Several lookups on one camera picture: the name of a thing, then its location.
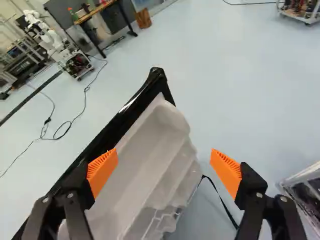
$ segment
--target rolling cart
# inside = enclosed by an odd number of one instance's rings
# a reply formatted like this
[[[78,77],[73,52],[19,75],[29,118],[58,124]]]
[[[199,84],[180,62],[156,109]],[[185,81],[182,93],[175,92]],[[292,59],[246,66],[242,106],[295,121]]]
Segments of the rolling cart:
[[[306,26],[320,21],[320,0],[285,0],[282,6],[277,0],[276,9],[280,15],[302,21]]]

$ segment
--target bottle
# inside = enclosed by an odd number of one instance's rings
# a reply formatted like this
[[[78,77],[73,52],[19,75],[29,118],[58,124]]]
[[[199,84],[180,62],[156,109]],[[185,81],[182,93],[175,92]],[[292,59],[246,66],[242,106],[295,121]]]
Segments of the bottle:
[[[77,16],[77,14],[75,14],[73,11],[72,11],[72,7],[68,7],[68,11],[71,15],[71,18],[72,18],[72,21],[78,21],[79,20],[79,17]]]

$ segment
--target black cable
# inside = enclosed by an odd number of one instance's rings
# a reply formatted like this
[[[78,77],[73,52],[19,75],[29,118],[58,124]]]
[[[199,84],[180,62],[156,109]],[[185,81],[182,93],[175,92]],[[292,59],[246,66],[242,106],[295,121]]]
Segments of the black cable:
[[[22,155],[22,154],[24,154],[29,148],[30,148],[30,146],[34,143],[34,142],[36,142],[36,141],[38,141],[40,138],[37,138],[37,139],[35,139],[35,140],[33,140],[27,147],[26,147],[26,149],[23,151],[23,152],[21,152],[14,160],[13,160],[13,162],[6,168],[6,170],[0,175],[0,178],[2,178],[7,172],[8,172],[8,170],[9,170],[9,168],[11,168],[11,166],[15,163],[15,161]]]
[[[38,140],[52,140],[52,141],[55,141],[55,140],[59,140],[61,138],[63,138],[67,132],[70,130],[71,126],[73,125],[74,121],[79,118],[86,110],[86,107],[87,107],[87,92],[90,90],[90,86],[97,80],[98,76],[99,76],[99,73],[102,71],[102,69],[104,69],[104,67],[108,64],[108,61],[107,60],[104,60],[104,59],[99,59],[97,57],[94,57],[92,56],[93,58],[97,59],[97,60],[100,60],[100,61],[104,61],[105,64],[100,68],[100,70],[98,71],[98,73],[96,74],[96,76],[94,77],[94,79],[83,89],[83,93],[84,93],[84,106],[83,106],[83,109],[82,111],[76,116],[74,117],[71,121],[65,121],[64,123],[62,123],[58,129],[55,131],[55,133],[53,134],[53,137],[52,138],[44,138],[44,136],[46,135],[47,133],[47,129],[49,127],[49,124],[51,122],[51,118],[54,114],[54,111],[56,109],[56,104],[55,102],[47,95],[45,94],[44,92],[40,91],[39,93],[42,94],[44,97],[46,97],[51,103],[52,103],[52,111],[49,115],[49,117],[47,118],[47,120],[44,121],[44,124],[43,124],[43,127],[41,129],[41,133],[40,133],[40,137],[37,138],[37,139],[34,139],[29,145],[28,147],[23,151],[21,152],[13,161],[12,163],[5,169],[5,171],[0,175],[0,178],[2,178],[6,173],[7,171],[11,168],[11,166],[16,162],[16,160],[21,157],[22,154],[24,154],[29,148],[30,146],[38,141]],[[29,85],[29,84],[26,84],[28,87],[32,88],[32,89],[36,89],[35,87]],[[65,125],[65,124],[69,124],[69,127],[66,129],[66,131],[59,137],[56,137],[57,135],[57,132]]]
[[[216,193],[218,194],[218,196],[219,196],[219,198],[220,198],[220,201],[221,201],[221,203],[222,203],[222,205],[223,205],[223,207],[224,207],[224,210],[225,210],[226,214],[228,215],[228,217],[229,217],[229,219],[230,219],[230,221],[231,221],[231,223],[232,223],[232,225],[234,226],[234,228],[235,228],[236,230],[238,230],[238,229],[239,229],[239,225],[238,225],[237,222],[235,221],[234,217],[233,217],[232,214],[230,213],[230,211],[229,211],[229,209],[227,208],[227,206],[226,206],[226,204],[224,203],[224,201],[222,200],[222,198],[221,198],[221,196],[220,196],[220,194],[219,194],[219,192],[218,192],[218,190],[217,190],[217,188],[216,188],[216,185],[215,185],[214,182],[211,180],[211,178],[208,177],[208,176],[206,176],[206,175],[202,175],[201,180],[200,180],[200,182],[199,182],[199,184],[198,184],[198,187],[199,187],[199,185],[201,184],[201,182],[202,182],[203,179],[208,179],[209,182],[211,183],[211,185],[214,187],[214,189],[215,189]]]
[[[73,123],[75,122],[76,119],[78,119],[86,110],[87,108],[87,92],[90,90],[90,86],[97,80],[100,72],[104,69],[104,67],[108,64],[108,61],[107,60],[104,60],[104,59],[99,59],[99,58],[96,58],[94,56],[92,56],[93,58],[95,59],[98,59],[100,61],[104,61],[105,64],[100,68],[100,70],[98,71],[98,73],[96,74],[95,78],[83,89],[83,93],[84,93],[84,104],[83,104],[83,109],[82,111],[77,115],[75,116],[72,120],[68,120],[68,121],[65,121],[63,122],[58,128],[57,130],[54,132],[52,138],[44,138],[46,133],[47,133],[47,129],[49,127],[49,123],[51,122],[51,117],[49,117],[45,122],[44,122],[44,125],[41,129],[41,133],[40,133],[40,139],[41,140],[59,140],[61,138],[63,138],[67,132],[69,132],[70,128],[72,127]],[[65,125],[68,125],[67,129],[64,131],[64,133],[60,136],[57,137],[57,133],[59,132],[59,130],[65,126]]]
[[[226,0],[222,0],[223,2],[225,2],[228,5],[231,6],[239,6],[239,5],[260,5],[260,4],[276,4],[276,1],[266,1],[266,2],[252,2],[252,3],[230,3],[227,2]]]

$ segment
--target power cable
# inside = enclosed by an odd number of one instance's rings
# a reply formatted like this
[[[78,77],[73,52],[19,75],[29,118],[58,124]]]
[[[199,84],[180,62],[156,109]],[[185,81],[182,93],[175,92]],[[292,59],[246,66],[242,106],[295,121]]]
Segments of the power cable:
[[[228,5],[231,6],[240,6],[240,5],[261,5],[261,4],[276,4],[276,1],[266,1],[266,2],[252,2],[252,3],[230,3],[227,2],[226,0],[222,0],[223,2],[225,2]]]
[[[44,138],[45,135],[46,135],[46,133],[47,133],[47,129],[48,129],[48,127],[49,127],[49,124],[50,124],[50,122],[51,122],[51,120],[52,120],[52,116],[53,116],[53,114],[54,114],[54,111],[55,111],[55,109],[56,109],[56,104],[55,104],[55,102],[54,102],[47,94],[45,94],[44,92],[40,91],[39,93],[40,93],[41,95],[43,95],[44,97],[46,97],[46,98],[52,103],[51,113],[50,113],[49,117],[47,118],[47,120],[45,120],[44,123],[43,123],[43,127],[42,127],[41,133],[40,133],[40,137],[37,138],[37,139],[34,139],[34,140],[32,140],[32,141],[30,142],[30,144],[26,147],[26,149],[25,149],[23,152],[21,152],[21,153],[12,161],[12,163],[4,170],[4,172],[0,175],[0,179],[7,173],[7,171],[12,167],[12,165],[16,162],[16,160],[17,160],[19,157],[21,157],[21,155],[24,154],[24,153],[31,147],[31,145],[32,145],[34,142],[36,142],[36,141],[38,141],[38,140],[51,140],[51,141],[56,141],[56,140],[59,140],[59,139],[63,138],[63,137],[67,134],[67,132],[70,130],[70,128],[72,127],[72,125],[73,125],[73,123],[75,122],[75,120],[78,119],[78,118],[85,112],[86,107],[87,107],[87,92],[90,90],[90,86],[97,80],[100,72],[101,72],[101,71],[104,69],[104,67],[108,64],[108,61],[107,61],[107,60],[99,59],[99,58],[97,58],[97,57],[95,57],[95,56],[92,56],[92,57],[95,58],[95,59],[97,59],[97,60],[99,60],[99,61],[105,62],[105,64],[100,68],[100,70],[98,71],[98,73],[96,74],[96,76],[94,77],[94,79],[83,89],[83,93],[84,93],[84,106],[83,106],[82,111],[81,111],[77,116],[75,116],[72,120],[65,121],[64,123],[62,123],[62,124],[58,127],[58,129],[55,131],[55,133],[53,134],[52,138]],[[31,86],[30,84],[26,84],[26,85],[27,85],[28,87],[36,90],[36,88],[33,87],[33,86]],[[62,135],[60,135],[59,137],[56,137],[58,131],[59,131],[64,125],[66,125],[66,124],[69,124],[69,126],[68,126],[68,128],[65,130],[65,132],[64,132]]]
[[[99,59],[99,58],[96,58],[94,57],[95,59],[98,59],[100,61],[104,61],[105,64],[100,68],[100,70],[98,71],[98,73],[96,74],[95,78],[83,89],[83,94],[84,94],[84,104],[83,104],[83,109],[82,111],[77,115],[75,116],[72,120],[68,120],[68,121],[65,121],[63,122],[58,128],[57,130],[54,132],[52,138],[45,138],[45,135],[47,133],[47,129],[49,127],[49,124],[51,122],[51,117],[49,116],[48,119],[44,122],[43,124],[43,127],[41,129],[41,134],[40,134],[40,139],[41,140],[51,140],[51,141],[54,141],[54,140],[59,140],[61,138],[63,138],[67,132],[69,132],[70,128],[72,127],[73,123],[75,122],[75,120],[77,120],[86,110],[87,108],[87,92],[90,90],[90,86],[97,80],[100,72],[104,69],[104,67],[108,64],[108,61],[107,60],[102,60],[102,59]],[[65,125],[68,125],[67,129],[64,131],[63,134],[61,134],[60,136],[57,136],[57,133],[59,132],[59,130],[65,126]]]

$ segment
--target black strap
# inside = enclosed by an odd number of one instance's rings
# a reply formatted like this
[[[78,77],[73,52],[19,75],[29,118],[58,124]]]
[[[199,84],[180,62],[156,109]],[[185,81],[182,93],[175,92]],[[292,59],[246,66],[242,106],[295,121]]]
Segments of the black strap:
[[[217,188],[216,188],[216,185],[215,185],[214,182],[211,180],[211,178],[208,177],[208,176],[206,176],[206,175],[202,175],[201,180],[200,180],[200,182],[199,182],[199,184],[198,184],[198,187],[199,187],[199,185],[201,184],[201,182],[202,182],[203,179],[208,179],[209,182],[211,183],[211,185],[214,187],[216,193],[218,194],[218,196],[219,196],[219,198],[220,198],[220,200],[221,200],[221,203],[222,203],[222,205],[223,205],[223,207],[224,207],[224,210],[225,210],[226,214],[228,215],[230,221],[232,222],[232,225],[234,226],[234,228],[235,228],[236,230],[238,230],[238,229],[239,229],[239,225],[236,223],[234,217],[231,215],[230,211],[228,210],[227,206],[225,205],[224,201],[222,200],[222,198],[221,198],[221,196],[220,196],[220,194],[219,194],[219,192],[218,192],[218,190],[217,190]]]

